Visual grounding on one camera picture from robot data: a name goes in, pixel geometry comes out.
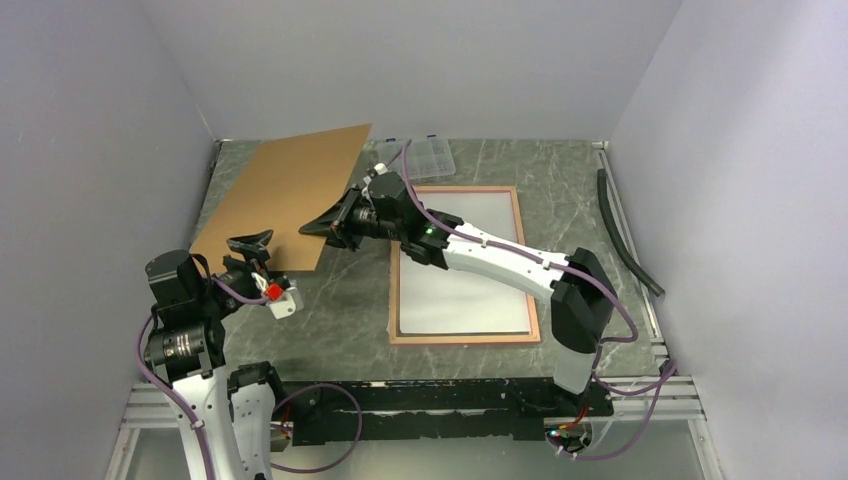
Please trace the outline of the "brown backing board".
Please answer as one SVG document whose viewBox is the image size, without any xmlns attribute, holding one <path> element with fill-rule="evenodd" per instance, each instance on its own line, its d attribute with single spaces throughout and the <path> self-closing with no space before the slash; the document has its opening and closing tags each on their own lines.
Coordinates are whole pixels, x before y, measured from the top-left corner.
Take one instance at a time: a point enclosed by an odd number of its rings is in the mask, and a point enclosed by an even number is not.
<svg viewBox="0 0 848 480">
<path fill-rule="evenodd" d="M 261 143 L 223 190 L 191 251 L 221 273 L 228 239 L 272 230 L 269 267 L 313 271 L 324 240 L 299 229 L 344 194 L 370 130 L 361 124 Z"/>
</svg>

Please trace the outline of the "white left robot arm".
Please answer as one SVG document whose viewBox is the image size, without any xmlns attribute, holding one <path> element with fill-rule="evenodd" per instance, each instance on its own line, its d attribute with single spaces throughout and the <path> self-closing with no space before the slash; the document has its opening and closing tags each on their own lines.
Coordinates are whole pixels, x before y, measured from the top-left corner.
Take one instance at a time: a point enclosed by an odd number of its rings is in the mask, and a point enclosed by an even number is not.
<svg viewBox="0 0 848 480">
<path fill-rule="evenodd" d="M 273 233 L 228 239 L 224 273 L 205 257 L 172 250 L 145 267 L 155 302 L 139 338 L 142 373 L 167 397 L 193 479 L 269 479 L 271 420 L 286 406 L 277 372 L 263 361 L 228 369 L 222 321 L 264 303 L 256 282 L 270 272 Z"/>
</svg>

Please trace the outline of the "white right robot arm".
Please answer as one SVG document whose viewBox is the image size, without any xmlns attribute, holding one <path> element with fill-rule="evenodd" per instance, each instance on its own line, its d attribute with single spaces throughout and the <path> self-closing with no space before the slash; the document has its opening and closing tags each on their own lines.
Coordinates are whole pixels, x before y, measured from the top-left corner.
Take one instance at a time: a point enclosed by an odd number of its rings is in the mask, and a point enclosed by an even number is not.
<svg viewBox="0 0 848 480">
<path fill-rule="evenodd" d="M 588 387 L 602 334 L 619 306 L 598 258 L 578 248 L 571 255 L 534 250 L 491 235 L 462 218 L 423 206 L 398 173 L 369 172 L 300 233 L 326 245 L 356 251 L 365 238 L 391 240 L 412 261 L 476 274 L 548 304 L 551 333 L 561 347 L 550 401 L 564 415 L 589 399 Z"/>
</svg>

